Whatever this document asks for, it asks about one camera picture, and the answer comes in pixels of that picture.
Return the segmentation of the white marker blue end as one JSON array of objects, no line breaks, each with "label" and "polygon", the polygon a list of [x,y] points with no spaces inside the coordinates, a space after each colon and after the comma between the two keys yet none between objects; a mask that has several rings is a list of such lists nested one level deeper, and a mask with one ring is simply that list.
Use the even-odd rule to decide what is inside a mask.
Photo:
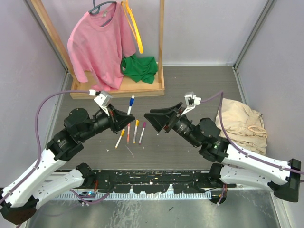
[{"label": "white marker blue end", "polygon": [[127,115],[130,115],[130,114],[131,114],[131,109],[132,109],[132,107],[131,107],[131,106],[129,106],[129,107],[128,107],[128,112],[127,112]]}]

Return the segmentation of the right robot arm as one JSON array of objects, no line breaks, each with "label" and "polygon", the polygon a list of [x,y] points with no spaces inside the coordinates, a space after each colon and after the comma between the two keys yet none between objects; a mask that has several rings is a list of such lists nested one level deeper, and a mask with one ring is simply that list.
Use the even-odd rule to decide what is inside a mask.
[{"label": "right robot arm", "polygon": [[157,132],[173,130],[193,147],[200,148],[199,154],[213,163],[208,175],[210,185],[248,185],[268,190],[285,201],[299,201],[299,160],[281,161],[232,144],[220,136],[220,129],[210,118],[201,118],[194,125],[183,114],[184,110],[182,103],[178,103],[151,109],[144,117]]}]

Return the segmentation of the white pen purple end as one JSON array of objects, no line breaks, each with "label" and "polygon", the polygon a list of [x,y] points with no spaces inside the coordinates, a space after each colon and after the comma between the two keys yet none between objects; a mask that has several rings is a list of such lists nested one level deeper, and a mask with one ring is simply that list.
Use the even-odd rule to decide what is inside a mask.
[{"label": "white pen purple end", "polygon": [[142,143],[142,139],[143,139],[144,130],[145,130],[145,128],[143,127],[143,128],[142,128],[141,135],[140,135],[140,139],[139,139],[139,142],[138,142],[138,144],[139,144],[139,145],[141,145],[141,143]]}]

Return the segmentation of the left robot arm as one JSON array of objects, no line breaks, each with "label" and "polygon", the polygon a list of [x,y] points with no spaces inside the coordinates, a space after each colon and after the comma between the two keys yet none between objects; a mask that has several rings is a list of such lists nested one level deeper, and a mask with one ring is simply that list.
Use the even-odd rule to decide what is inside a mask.
[{"label": "left robot arm", "polygon": [[86,140],[107,129],[118,133],[135,120],[134,116],[112,105],[107,110],[108,113],[98,110],[93,117],[84,108],[70,112],[64,120],[64,129],[55,134],[43,150],[39,164],[28,168],[16,181],[0,191],[0,212],[5,220],[15,225],[22,224],[56,195],[80,186],[90,188],[95,184],[96,174],[86,163],[48,184],[44,181],[83,150]]}]

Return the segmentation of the blue white pen cap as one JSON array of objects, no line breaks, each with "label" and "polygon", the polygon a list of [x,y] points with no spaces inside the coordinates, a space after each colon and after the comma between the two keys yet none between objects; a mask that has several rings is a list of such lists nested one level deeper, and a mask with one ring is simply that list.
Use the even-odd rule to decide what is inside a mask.
[{"label": "blue white pen cap", "polygon": [[134,103],[134,99],[135,99],[135,96],[132,95],[131,98],[130,98],[130,102],[129,102],[129,106],[132,107],[133,103]]}]

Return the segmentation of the white pen yellow end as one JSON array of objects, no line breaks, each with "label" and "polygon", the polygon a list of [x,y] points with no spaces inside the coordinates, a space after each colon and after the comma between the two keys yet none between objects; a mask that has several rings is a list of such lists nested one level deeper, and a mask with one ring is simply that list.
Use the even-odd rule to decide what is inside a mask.
[{"label": "white pen yellow end", "polygon": [[116,143],[116,145],[115,145],[115,149],[118,148],[121,139],[122,139],[122,135],[120,135],[120,137],[118,138],[117,143]]}]

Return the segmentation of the orange highlighter pen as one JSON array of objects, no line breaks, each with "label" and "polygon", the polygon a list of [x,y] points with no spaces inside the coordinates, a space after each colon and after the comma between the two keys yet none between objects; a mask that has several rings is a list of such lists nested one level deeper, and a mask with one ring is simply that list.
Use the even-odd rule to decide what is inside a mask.
[{"label": "orange highlighter pen", "polygon": [[127,144],[129,144],[130,142],[130,128],[131,128],[131,124],[129,123],[127,126]]}]

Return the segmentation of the white marker orange tip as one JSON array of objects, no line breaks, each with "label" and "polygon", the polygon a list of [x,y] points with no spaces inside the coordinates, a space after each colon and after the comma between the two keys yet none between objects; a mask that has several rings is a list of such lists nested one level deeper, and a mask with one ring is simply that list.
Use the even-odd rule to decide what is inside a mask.
[{"label": "white marker orange tip", "polygon": [[133,144],[136,144],[137,129],[138,129],[138,126],[136,125],[134,128],[134,134],[133,134]]}]

